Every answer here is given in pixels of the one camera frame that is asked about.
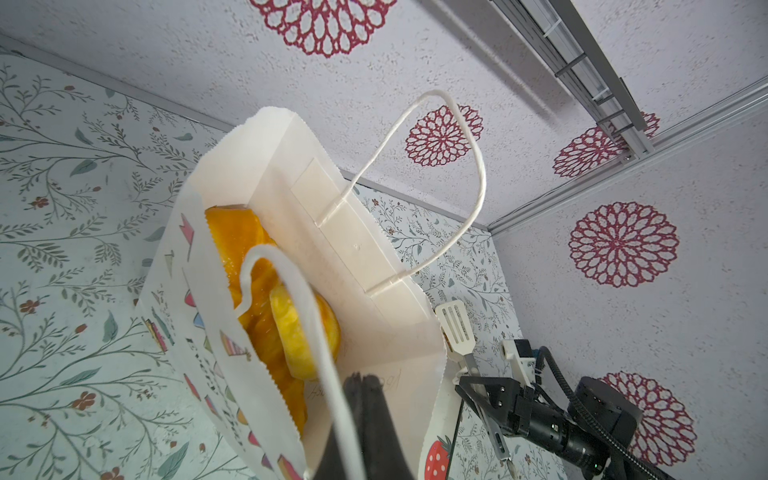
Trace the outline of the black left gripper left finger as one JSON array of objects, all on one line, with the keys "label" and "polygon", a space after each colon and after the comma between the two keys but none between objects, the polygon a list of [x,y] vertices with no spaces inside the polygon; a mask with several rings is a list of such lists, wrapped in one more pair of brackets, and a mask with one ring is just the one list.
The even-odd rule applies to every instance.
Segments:
[{"label": "black left gripper left finger", "polygon": [[[343,390],[351,408],[352,419],[358,437],[358,453],[362,452],[362,436],[365,426],[363,380],[360,374],[350,375],[343,383]],[[336,427],[332,426],[327,438],[326,446],[314,479],[331,480],[346,479],[341,450],[336,438]]]}]

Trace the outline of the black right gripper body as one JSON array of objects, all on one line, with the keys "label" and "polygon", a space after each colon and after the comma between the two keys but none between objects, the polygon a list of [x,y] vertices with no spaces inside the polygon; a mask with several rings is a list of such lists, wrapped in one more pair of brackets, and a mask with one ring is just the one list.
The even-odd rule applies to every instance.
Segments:
[{"label": "black right gripper body", "polygon": [[455,391],[480,418],[492,441],[528,438],[540,426],[533,390],[517,380],[464,375]]}]

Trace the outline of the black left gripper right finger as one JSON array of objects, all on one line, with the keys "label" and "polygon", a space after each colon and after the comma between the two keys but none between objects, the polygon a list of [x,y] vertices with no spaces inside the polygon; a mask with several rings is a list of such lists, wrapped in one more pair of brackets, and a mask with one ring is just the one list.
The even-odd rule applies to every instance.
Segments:
[{"label": "black left gripper right finger", "polygon": [[380,380],[374,375],[362,378],[360,442],[368,479],[413,479]]}]

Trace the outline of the white slotted serving tongs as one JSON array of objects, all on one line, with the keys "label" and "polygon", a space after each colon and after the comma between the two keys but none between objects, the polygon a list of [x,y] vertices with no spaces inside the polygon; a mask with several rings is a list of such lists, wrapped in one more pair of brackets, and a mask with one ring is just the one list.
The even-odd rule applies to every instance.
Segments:
[{"label": "white slotted serving tongs", "polygon": [[[465,304],[461,300],[446,302],[435,308],[435,314],[451,350],[463,357],[471,376],[479,376],[479,367],[473,355],[476,340]],[[497,458],[507,468],[511,477],[517,479],[516,468],[498,424],[487,417],[481,409],[478,409],[478,416],[486,427]]]}]

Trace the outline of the fake croissant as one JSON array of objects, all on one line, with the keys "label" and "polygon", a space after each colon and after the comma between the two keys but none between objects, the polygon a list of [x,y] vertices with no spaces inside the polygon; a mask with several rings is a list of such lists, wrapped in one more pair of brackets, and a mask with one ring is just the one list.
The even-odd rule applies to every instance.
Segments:
[{"label": "fake croissant", "polygon": [[[325,337],[333,360],[336,361],[341,346],[341,327],[326,299],[317,291],[314,292],[314,295]],[[270,307],[291,375],[298,380],[315,381],[317,369],[311,355],[310,345],[302,329],[299,313],[283,284],[271,290]]]}]

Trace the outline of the long braided fake bread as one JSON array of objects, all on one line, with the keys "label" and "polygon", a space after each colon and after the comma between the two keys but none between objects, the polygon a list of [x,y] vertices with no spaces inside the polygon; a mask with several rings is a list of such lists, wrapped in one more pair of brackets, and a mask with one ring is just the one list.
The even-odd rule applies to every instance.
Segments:
[{"label": "long braided fake bread", "polygon": [[[245,207],[211,207],[206,220],[227,274],[229,290],[235,306],[242,301],[240,273],[248,251],[275,241],[261,225],[256,214]],[[284,349],[273,318],[269,293],[280,283],[272,264],[261,259],[250,273],[251,305],[239,322],[249,336],[259,360],[265,364],[300,433],[304,432],[308,413],[304,399],[304,382],[294,378],[288,369]]]}]

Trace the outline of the white paper gift bag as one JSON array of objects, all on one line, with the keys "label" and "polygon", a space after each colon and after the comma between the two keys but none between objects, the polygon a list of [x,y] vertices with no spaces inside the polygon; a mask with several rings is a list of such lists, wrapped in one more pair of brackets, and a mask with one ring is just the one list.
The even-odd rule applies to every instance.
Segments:
[{"label": "white paper gift bag", "polygon": [[[251,209],[273,238],[251,261],[273,260],[307,337],[323,342],[313,309],[322,295],[337,315],[341,351],[306,389],[298,429],[240,323],[251,303],[230,296],[205,219],[215,206]],[[204,155],[178,195],[137,310],[175,371],[238,457],[274,479],[309,477],[334,420],[347,420],[340,383],[379,378],[407,467],[420,472],[447,348],[414,273],[356,198],[318,138],[288,109],[264,107]]]}]

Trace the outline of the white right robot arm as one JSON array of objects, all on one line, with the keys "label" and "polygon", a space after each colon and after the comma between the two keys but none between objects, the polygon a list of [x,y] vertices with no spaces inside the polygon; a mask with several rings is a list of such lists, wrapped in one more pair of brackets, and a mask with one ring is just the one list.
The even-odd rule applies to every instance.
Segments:
[{"label": "white right robot arm", "polygon": [[455,391],[482,421],[497,458],[511,471],[508,438],[521,438],[577,467],[585,479],[670,479],[630,450],[643,414],[616,388],[585,376],[573,388],[552,352],[532,352],[534,381],[483,376],[474,362]]}]

